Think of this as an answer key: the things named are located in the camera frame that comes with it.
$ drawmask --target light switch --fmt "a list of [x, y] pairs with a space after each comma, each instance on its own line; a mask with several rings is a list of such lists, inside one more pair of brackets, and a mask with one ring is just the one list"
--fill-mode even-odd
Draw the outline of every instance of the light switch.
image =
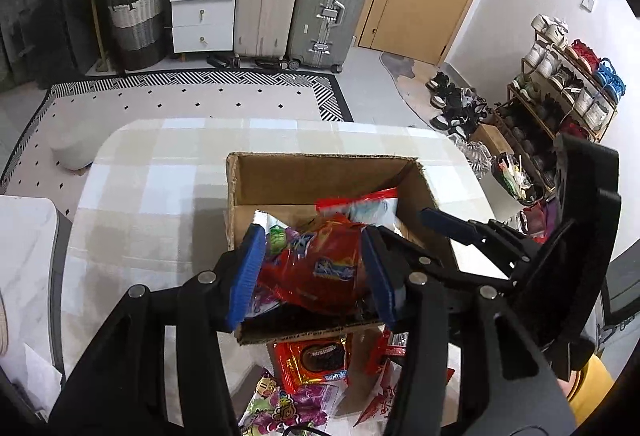
[[596, 4], [595, 0], [582, 0], [580, 6], [587, 12], [593, 12], [593, 6]]

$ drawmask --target laundry basket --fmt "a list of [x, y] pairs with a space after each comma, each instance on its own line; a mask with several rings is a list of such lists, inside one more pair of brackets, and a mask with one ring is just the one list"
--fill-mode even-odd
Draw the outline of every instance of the laundry basket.
[[138, 0], [109, 7], [113, 35], [125, 70], [142, 70], [164, 58], [162, 0]]

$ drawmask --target black and white rug border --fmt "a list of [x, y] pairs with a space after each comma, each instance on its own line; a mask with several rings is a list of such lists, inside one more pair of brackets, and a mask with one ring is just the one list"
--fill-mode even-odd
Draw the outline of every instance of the black and white rug border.
[[22, 132], [0, 177], [0, 194], [4, 194], [38, 124], [49, 106], [58, 98], [119, 88], [162, 86], [165, 84], [265, 84], [269, 86], [305, 86], [313, 88], [320, 118], [331, 122], [353, 122], [335, 75], [296, 71], [278, 72], [238, 68], [236, 70], [165, 70], [127, 75], [82, 77], [74, 82], [54, 84]]

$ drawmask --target black cable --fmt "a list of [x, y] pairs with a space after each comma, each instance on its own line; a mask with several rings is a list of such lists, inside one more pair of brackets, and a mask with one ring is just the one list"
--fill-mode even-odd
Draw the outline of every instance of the black cable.
[[304, 424], [292, 425], [291, 427], [287, 427], [286, 429], [284, 429], [282, 436], [289, 436], [293, 431], [306, 431], [311, 434], [317, 434], [318, 436], [331, 436], [330, 434], [327, 434], [324, 431], [314, 429], [313, 427], [308, 427], [307, 425], [304, 425]]

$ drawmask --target white paper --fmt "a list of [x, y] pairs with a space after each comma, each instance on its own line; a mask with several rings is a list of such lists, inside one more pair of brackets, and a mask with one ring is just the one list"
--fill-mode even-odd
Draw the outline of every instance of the white paper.
[[27, 390], [40, 400], [40, 405], [34, 407], [49, 414], [60, 395], [62, 374], [27, 344], [24, 345], [24, 356], [27, 366]]

